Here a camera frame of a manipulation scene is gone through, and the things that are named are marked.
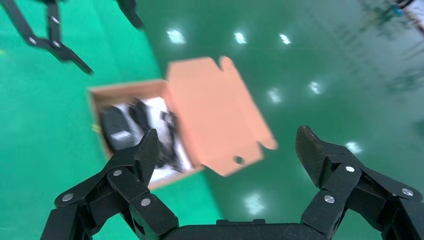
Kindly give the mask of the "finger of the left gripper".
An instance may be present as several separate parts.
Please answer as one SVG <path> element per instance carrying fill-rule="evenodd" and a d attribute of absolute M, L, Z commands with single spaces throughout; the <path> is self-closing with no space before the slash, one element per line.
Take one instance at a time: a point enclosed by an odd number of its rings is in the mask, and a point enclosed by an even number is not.
<path fill-rule="evenodd" d="M 57 0 L 42 0 L 46 6 L 47 38 L 38 37 L 26 21 L 14 0 L 0 3 L 22 39 L 31 47 L 44 49 L 60 62 L 72 62 L 84 73 L 91 75 L 93 70 L 70 48 L 62 43 L 60 10 Z"/>
<path fill-rule="evenodd" d="M 144 24 L 142 20 L 137 15 L 137 1 L 136 0 L 116 0 L 119 9 L 125 15 L 127 20 L 131 25 L 138 29 L 142 30 Z"/>

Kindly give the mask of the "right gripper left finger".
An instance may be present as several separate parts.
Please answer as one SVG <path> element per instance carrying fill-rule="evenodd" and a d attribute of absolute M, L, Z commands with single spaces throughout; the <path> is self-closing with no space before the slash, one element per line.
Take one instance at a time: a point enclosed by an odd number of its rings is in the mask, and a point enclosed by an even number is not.
<path fill-rule="evenodd" d="M 141 240 L 163 240 L 175 231 L 178 218 L 149 190 L 159 143 L 157 131 L 148 130 L 137 145 L 116 151 L 100 172 L 61 193 L 41 238 L 90 240 L 115 215 Z"/>

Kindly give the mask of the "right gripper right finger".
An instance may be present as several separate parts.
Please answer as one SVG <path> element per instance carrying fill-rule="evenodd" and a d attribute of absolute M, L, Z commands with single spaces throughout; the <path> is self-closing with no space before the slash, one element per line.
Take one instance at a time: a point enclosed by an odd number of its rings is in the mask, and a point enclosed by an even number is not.
<path fill-rule="evenodd" d="M 416 189 L 365 166 L 347 147 L 321 140 L 308 126 L 295 138 L 298 159 L 319 189 L 301 222 L 334 237 L 347 211 L 361 215 L 384 240 L 424 237 L 424 197 Z"/>

